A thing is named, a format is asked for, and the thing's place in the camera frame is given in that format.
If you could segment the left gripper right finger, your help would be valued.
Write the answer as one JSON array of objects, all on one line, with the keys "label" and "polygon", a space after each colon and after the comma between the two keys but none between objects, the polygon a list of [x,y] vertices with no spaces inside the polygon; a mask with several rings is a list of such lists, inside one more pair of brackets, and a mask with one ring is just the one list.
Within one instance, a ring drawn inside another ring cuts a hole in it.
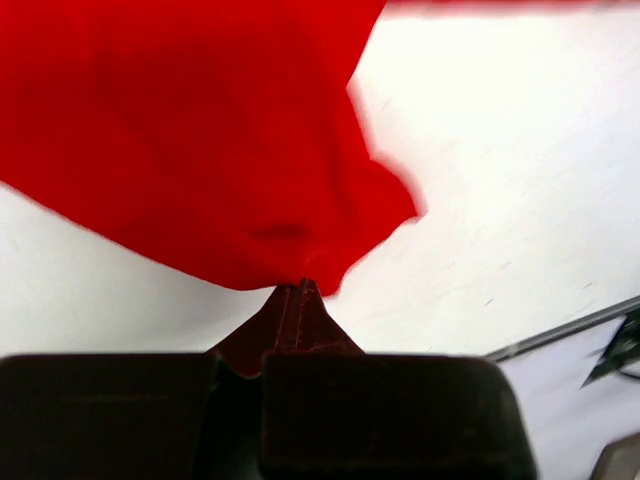
[{"label": "left gripper right finger", "polygon": [[518,400],[474,356],[367,354],[322,339],[315,283],[292,293],[262,362],[267,479],[534,479]]}]

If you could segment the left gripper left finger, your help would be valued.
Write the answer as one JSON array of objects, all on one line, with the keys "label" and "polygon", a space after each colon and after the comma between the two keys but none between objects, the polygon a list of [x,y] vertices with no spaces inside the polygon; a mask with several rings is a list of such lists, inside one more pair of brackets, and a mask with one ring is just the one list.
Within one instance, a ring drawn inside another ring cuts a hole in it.
[{"label": "left gripper left finger", "polygon": [[261,361],[279,287],[204,353],[26,354],[1,362],[5,479],[234,479],[256,469]]}]

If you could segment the red t shirt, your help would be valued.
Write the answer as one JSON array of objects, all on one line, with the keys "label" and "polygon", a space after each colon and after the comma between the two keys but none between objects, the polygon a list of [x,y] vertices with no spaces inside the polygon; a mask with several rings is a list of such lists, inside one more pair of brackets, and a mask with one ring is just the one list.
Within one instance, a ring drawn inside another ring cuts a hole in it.
[{"label": "red t shirt", "polygon": [[233,290],[345,274],[425,213],[348,84],[381,1],[5,1],[1,178]]}]

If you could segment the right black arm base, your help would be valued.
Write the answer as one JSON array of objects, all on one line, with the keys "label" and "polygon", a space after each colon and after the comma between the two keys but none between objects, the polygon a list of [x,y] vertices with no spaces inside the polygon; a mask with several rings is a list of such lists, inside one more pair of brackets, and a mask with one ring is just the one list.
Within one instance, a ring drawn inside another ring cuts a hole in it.
[{"label": "right black arm base", "polygon": [[586,320],[581,320],[581,323],[594,327],[619,316],[623,316],[624,320],[582,383],[582,388],[611,374],[639,382],[639,374],[629,370],[632,365],[639,362],[639,307],[625,312],[597,315],[594,319],[588,317]]}]

